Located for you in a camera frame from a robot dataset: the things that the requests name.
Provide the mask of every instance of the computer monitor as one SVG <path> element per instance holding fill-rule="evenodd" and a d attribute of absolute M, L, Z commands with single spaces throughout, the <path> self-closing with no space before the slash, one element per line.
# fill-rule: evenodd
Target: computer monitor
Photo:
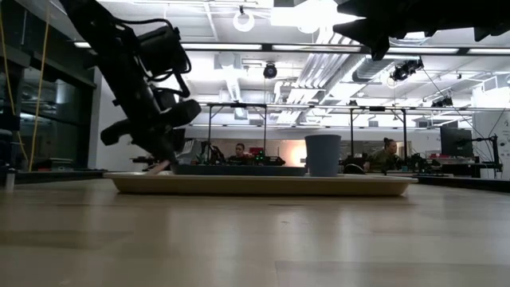
<path fill-rule="evenodd" d="M 449 156 L 473 157 L 471 131 L 441 127 L 441 153 Z"/>

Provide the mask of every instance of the wooden table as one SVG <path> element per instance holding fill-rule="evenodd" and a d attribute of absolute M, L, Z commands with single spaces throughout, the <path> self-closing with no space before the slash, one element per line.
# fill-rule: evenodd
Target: wooden table
<path fill-rule="evenodd" d="M 119 195 L 109 180 L 0 195 L 0 286 L 507 287 L 510 197 Z"/>

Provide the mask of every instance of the cup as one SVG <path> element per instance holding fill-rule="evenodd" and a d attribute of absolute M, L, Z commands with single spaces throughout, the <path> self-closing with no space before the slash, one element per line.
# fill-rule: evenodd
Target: cup
<path fill-rule="evenodd" d="M 336 177 L 340 158 L 340 141 L 338 135 L 305 136 L 307 167 L 311 176 Z"/>

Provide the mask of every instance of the woman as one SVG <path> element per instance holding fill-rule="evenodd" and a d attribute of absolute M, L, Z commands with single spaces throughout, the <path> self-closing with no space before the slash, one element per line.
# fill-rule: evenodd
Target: woman
<path fill-rule="evenodd" d="M 365 171 L 390 171 L 397 169 L 397 143 L 384 138 L 384 148 L 370 155 L 363 166 Z"/>
<path fill-rule="evenodd" d="M 245 154 L 245 145 L 243 143 L 236 144 L 236 155 L 230 156 L 229 164 L 248 165 L 253 158 L 250 154 Z"/>

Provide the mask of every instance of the black robotic arm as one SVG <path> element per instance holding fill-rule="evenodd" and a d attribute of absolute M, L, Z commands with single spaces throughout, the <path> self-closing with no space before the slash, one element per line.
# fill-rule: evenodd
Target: black robotic arm
<path fill-rule="evenodd" d="M 191 63 L 180 44 L 179 30 L 166 19 L 131 22 L 115 18 L 96 0 L 60 0 L 71 22 L 96 53 L 95 65 L 113 91 L 127 119 L 101 132 L 106 145 L 123 135 L 156 159 L 176 163 L 172 129 L 190 123 L 200 112 L 194 100 L 176 103 L 174 95 L 188 97 L 182 74 Z M 136 36 L 128 25 L 162 22 L 164 26 Z M 152 82 L 174 76 L 180 90 L 156 88 Z"/>

